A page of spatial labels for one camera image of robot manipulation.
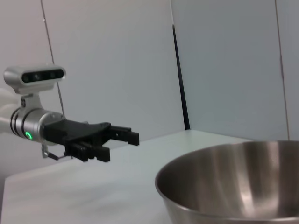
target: stainless steel bowl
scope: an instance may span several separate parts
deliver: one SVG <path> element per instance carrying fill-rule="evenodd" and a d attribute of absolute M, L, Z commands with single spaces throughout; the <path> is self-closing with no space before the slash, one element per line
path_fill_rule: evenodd
<path fill-rule="evenodd" d="M 299 141 L 201 149 L 156 177 L 174 224 L 299 223 Z"/>

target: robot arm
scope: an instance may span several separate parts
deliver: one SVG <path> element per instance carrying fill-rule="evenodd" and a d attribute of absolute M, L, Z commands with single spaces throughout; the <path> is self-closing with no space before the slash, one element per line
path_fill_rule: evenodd
<path fill-rule="evenodd" d="M 51 90 L 65 78 L 62 67 L 47 64 L 34 67 L 9 67 L 4 72 L 5 82 L 15 93 L 21 94 L 21 106 L 8 91 L 0 89 L 0 133 L 12 133 L 42 144 L 43 158 L 57 157 L 48 152 L 48 145 L 65 147 L 65 156 L 82 161 L 94 159 L 110 161 L 109 148 L 103 145 L 110 139 L 139 145 L 139 134 L 131 128 L 110 123 L 87 124 L 67 120 L 63 114 L 43 109 L 38 93 Z"/>

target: white table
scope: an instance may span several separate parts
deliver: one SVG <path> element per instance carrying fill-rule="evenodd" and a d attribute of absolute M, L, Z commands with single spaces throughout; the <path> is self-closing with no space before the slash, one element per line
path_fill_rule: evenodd
<path fill-rule="evenodd" d="M 159 169 L 190 151 L 242 141 L 189 130 L 113 149 L 109 163 L 71 160 L 10 176 L 2 224 L 170 224 L 154 185 Z"/>

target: bowl rim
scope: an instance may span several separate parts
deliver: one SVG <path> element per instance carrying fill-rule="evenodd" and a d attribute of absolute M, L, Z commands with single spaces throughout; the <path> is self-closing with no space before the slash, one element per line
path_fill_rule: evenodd
<path fill-rule="evenodd" d="M 183 205 L 180 205 L 178 203 L 176 203 L 175 201 L 169 199 L 168 197 L 166 197 L 159 189 L 158 187 L 158 179 L 161 175 L 161 173 L 167 169 L 171 164 L 175 163 L 176 161 L 180 160 L 181 158 L 185 157 L 185 156 L 188 156 L 189 154 L 193 154 L 199 150 L 209 150 L 211 148 L 214 148 L 214 147 L 223 147 L 223 146 L 231 146 L 231 145 L 243 145 L 243 144 L 248 144 L 248 143 L 284 143 L 284 142 L 293 142 L 293 143 L 297 143 L 299 144 L 299 141 L 292 141 L 292 140 L 279 140 L 279 141 L 244 141 L 244 142 L 239 142 L 239 143 L 228 143 L 228 144 L 220 144 L 220 145 L 215 145 L 215 146 L 210 146 L 210 147 L 205 147 L 205 148 L 200 148 L 200 149 L 197 149 L 197 150 L 194 150 L 194 151 L 191 151 L 191 152 L 188 152 L 186 154 L 183 154 L 173 160 L 171 160 L 170 162 L 168 162 L 166 165 L 164 165 L 160 170 L 159 172 L 157 173 L 156 177 L 155 177 L 155 187 L 156 187 L 156 190 L 158 191 L 159 195 L 167 202 L 169 202 L 170 204 L 173 204 L 174 206 L 182 209 L 182 210 L 185 210 L 187 212 L 190 212 L 190 213 L 193 213 L 193 214 L 196 214 L 198 216 L 201 216 L 201 217 L 204 217 L 204 218 L 210 218 L 210 219 L 218 219 L 218 220 L 226 220 L 226 221 L 253 221 L 253 222 L 281 222 L 281 221 L 299 221 L 299 216 L 293 216 L 293 217 L 281 217 L 281 218 L 269 218 L 269 219 L 266 219 L 266 218 L 238 218 L 238 217 L 226 217 L 226 216 L 218 216 L 218 215 L 210 215 L 210 214 L 205 214 L 205 213 L 202 213 L 202 212 L 199 212 L 199 211 L 196 211 L 196 210 L 193 210 L 193 209 L 189 209 Z"/>

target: green led light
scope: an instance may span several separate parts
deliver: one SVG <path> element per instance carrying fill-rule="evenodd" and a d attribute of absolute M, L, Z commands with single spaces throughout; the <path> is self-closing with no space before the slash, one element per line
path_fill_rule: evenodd
<path fill-rule="evenodd" d="M 27 136 L 27 138 L 29 138 L 30 140 L 32 139 L 32 136 L 29 132 L 25 132 L 25 135 Z"/>

